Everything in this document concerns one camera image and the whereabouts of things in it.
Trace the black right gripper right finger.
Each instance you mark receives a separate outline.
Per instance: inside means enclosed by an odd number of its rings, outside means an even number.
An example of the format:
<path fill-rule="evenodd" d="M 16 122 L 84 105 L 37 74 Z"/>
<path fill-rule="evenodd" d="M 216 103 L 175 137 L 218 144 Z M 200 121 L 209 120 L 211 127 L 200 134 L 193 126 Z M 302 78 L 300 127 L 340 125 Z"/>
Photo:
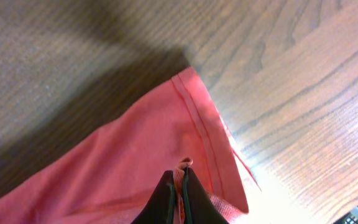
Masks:
<path fill-rule="evenodd" d="M 192 168 L 185 168 L 182 197 L 185 224 L 228 224 L 215 209 Z"/>

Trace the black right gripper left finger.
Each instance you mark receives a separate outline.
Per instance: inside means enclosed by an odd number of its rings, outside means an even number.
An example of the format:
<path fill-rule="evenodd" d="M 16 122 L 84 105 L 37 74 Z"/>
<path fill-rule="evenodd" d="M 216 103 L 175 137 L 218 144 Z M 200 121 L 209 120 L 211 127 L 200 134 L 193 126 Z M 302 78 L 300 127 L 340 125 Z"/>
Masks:
<path fill-rule="evenodd" d="M 132 224 L 173 224 L 175 205 L 176 188 L 173 171 L 167 170 L 161 176 L 146 206 Z"/>

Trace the red printed t-shirt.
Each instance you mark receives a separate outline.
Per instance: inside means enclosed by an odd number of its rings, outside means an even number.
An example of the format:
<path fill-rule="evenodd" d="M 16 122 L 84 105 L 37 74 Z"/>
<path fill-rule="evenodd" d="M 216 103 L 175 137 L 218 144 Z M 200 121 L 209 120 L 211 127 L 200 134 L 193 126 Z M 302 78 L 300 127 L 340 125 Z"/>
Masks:
<path fill-rule="evenodd" d="M 228 223 L 261 223 L 259 188 L 193 68 L 136 101 L 62 158 L 0 198 L 0 223 L 132 223 L 173 171 L 173 223 L 184 223 L 192 168 Z"/>

